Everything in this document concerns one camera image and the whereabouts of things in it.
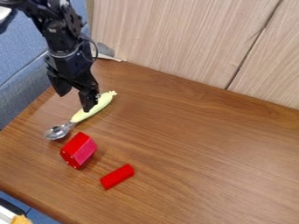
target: red block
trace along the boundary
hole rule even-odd
[[[130,164],[126,164],[123,167],[109,173],[108,175],[101,178],[101,184],[108,190],[109,188],[116,186],[123,180],[128,179],[134,175],[134,169]]]
[[[67,164],[79,170],[97,149],[98,146],[90,136],[79,132],[61,148],[60,155]]]

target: wall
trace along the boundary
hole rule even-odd
[[[93,38],[138,65],[299,109],[298,4],[99,0]]]
[[[299,109],[299,1],[282,1],[229,90]]]

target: metal spoon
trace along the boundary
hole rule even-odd
[[[76,124],[76,122],[67,122],[66,124],[52,127],[45,132],[45,138],[49,140],[60,139],[66,136],[70,129],[74,127]]]
[[[104,109],[113,99],[113,96],[117,95],[115,91],[109,91],[104,94],[101,94],[101,98],[98,100],[98,104],[89,110],[88,113],[85,113],[83,109],[79,110],[71,119],[71,121],[60,126],[55,126],[48,129],[44,136],[49,140],[57,140],[62,137],[65,137],[67,133],[73,128],[77,123],[87,119],[88,117],[96,114],[100,110]]]

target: table surface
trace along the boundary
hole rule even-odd
[[[93,73],[118,95],[70,136],[43,137],[80,108],[51,87],[1,132],[2,190],[65,223],[299,223],[299,111],[125,62]],[[59,150],[79,131],[100,149],[77,171]]]

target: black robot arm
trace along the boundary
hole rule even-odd
[[[96,105],[98,83],[90,72],[94,62],[90,43],[95,43],[81,33],[82,17],[70,1],[0,0],[0,6],[22,11],[45,37],[49,46],[45,56],[47,75],[56,92],[64,96],[74,87],[79,90],[85,112]]]

